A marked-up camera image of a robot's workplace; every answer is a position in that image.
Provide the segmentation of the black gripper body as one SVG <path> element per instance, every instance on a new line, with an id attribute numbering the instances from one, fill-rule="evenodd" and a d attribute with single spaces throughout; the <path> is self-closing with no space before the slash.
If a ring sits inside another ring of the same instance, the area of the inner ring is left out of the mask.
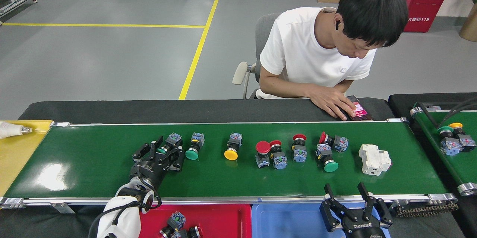
<path id="1" fill-rule="evenodd" d="M 370 218 L 370 221 L 360 219 L 357 222 L 344 218 L 341 221 L 346 238 L 385 238 L 385 234 L 381 229 L 382 224 L 387 224 L 387 218 L 382 220 Z"/>
<path id="2" fill-rule="evenodd" d="M 130 170 L 130 181 L 141 183 L 141 178 L 154 189 L 158 189 L 164 180 L 169 167 L 169 158 L 160 157 L 159 160 L 141 159 L 133 155 L 134 164 Z"/>

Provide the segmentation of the person's right hand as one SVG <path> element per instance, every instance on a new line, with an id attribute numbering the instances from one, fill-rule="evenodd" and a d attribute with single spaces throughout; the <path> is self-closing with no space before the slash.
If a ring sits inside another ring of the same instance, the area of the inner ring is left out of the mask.
<path id="1" fill-rule="evenodd" d="M 313 84 L 307 97 L 330 116 L 346 120 L 346 115 L 356 114 L 356 106 L 345 96 L 352 83 L 351 80 L 343 80 L 333 87 Z"/>

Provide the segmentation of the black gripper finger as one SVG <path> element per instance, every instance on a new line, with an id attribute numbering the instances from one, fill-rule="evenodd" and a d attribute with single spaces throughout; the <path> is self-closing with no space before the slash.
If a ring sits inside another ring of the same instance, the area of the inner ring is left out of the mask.
<path id="1" fill-rule="evenodd" d="M 371 221 L 372 208 L 374 207 L 379 215 L 380 227 L 389 228 L 393 224 L 392 216 L 386 203 L 382 198 L 375 198 L 366 189 L 363 182 L 359 182 L 358 190 L 362 199 L 365 201 L 365 207 L 361 219 L 365 222 Z"/>
<path id="2" fill-rule="evenodd" d="M 161 158 L 162 168 L 168 171 L 181 172 L 185 160 L 182 147 L 172 148 Z"/>
<path id="3" fill-rule="evenodd" d="M 324 192 L 326 194 L 320 206 L 320 213 L 328 232 L 334 231 L 339 225 L 342 226 L 344 218 L 348 218 L 352 222 L 356 220 L 356 216 L 351 209 L 348 209 L 335 199 L 329 183 L 325 184 Z"/>
<path id="4" fill-rule="evenodd" d="M 141 161 L 145 160 L 143 157 L 149 153 L 149 160 L 153 160 L 155 163 L 160 163 L 159 156 L 157 156 L 157 149 L 158 146 L 162 144 L 163 140 L 163 136 L 160 136 L 157 141 L 153 140 L 150 144 L 143 144 L 132 155 L 133 161 L 135 163 L 140 163 Z"/>

